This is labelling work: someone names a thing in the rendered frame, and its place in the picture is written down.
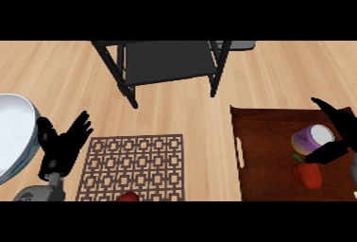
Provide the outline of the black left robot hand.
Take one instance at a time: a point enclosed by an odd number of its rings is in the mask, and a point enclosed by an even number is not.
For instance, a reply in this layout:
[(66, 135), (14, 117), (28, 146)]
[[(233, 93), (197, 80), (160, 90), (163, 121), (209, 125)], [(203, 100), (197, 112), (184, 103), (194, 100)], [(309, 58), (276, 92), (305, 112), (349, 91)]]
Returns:
[(66, 132), (57, 134), (51, 122), (45, 117), (37, 120), (38, 144), (44, 152), (41, 159), (38, 178), (48, 181), (53, 172), (63, 178), (75, 164), (79, 150), (88, 140), (93, 128), (90, 127), (90, 115), (81, 112)]

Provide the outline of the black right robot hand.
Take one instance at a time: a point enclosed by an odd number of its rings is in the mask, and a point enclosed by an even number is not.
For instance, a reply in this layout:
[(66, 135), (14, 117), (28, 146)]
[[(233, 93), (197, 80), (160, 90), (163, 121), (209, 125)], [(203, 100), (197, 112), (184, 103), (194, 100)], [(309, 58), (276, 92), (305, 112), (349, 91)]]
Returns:
[(312, 97), (323, 113), (329, 117), (340, 140), (327, 142), (305, 157), (307, 164), (329, 164), (346, 154), (351, 148), (357, 152), (357, 117), (343, 110), (338, 110), (327, 102)]

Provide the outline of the purple can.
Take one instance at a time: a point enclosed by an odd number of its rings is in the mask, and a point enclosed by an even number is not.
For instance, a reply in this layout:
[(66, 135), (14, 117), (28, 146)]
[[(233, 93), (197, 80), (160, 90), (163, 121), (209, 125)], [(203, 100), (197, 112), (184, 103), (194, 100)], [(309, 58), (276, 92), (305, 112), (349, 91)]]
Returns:
[(292, 147), (295, 151), (308, 155), (327, 142), (335, 141), (335, 134), (324, 125), (311, 125), (292, 136)]

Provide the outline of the dark brown wooden tray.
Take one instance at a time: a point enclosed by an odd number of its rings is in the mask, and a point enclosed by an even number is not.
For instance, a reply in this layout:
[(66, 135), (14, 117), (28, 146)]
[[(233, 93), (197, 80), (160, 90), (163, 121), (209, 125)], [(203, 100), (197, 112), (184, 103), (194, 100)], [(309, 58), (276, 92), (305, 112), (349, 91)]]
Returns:
[(320, 110), (231, 108), (231, 125), (237, 150), (242, 200), (245, 201), (355, 201), (346, 153), (323, 165), (321, 187), (305, 188), (293, 175), (296, 158), (290, 139), (311, 125), (332, 125)]

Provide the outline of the black tiered shelf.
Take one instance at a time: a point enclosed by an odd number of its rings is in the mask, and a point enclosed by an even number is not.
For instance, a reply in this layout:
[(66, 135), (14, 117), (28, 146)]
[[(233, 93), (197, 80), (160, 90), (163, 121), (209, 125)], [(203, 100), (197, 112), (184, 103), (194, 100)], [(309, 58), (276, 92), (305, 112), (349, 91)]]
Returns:
[(132, 108), (135, 87), (206, 76), (217, 94), (230, 41), (91, 41)]

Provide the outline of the red bell pepper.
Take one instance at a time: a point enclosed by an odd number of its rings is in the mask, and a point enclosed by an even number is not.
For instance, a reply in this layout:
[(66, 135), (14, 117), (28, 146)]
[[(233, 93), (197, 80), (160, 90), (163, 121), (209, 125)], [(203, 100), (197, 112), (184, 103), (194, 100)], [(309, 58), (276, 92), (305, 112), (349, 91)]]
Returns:
[(293, 153), (296, 159), (293, 164), (293, 176), (296, 181), (307, 189), (318, 189), (321, 187), (321, 174), (317, 164), (307, 164), (301, 157)]

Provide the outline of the brown patterned placemat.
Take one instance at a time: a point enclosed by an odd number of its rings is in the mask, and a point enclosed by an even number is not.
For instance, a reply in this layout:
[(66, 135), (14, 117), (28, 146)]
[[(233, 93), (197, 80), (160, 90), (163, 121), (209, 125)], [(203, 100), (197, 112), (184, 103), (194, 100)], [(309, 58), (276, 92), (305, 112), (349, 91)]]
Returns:
[(181, 134), (91, 137), (76, 201), (113, 201), (132, 191), (140, 201), (184, 201)]

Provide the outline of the red round fruit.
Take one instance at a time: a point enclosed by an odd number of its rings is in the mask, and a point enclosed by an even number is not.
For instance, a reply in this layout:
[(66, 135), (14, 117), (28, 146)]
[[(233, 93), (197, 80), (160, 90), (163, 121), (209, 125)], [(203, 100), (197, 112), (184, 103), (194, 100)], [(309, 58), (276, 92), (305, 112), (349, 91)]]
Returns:
[(132, 191), (128, 191), (115, 200), (116, 201), (138, 201), (140, 197)]

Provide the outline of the grey flat object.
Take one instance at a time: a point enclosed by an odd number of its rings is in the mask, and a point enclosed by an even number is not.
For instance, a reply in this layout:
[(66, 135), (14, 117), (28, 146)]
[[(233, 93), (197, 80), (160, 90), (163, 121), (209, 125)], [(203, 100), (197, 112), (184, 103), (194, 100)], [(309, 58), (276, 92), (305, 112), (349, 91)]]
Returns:
[(233, 41), (230, 45), (231, 51), (252, 50), (255, 47), (255, 41)]

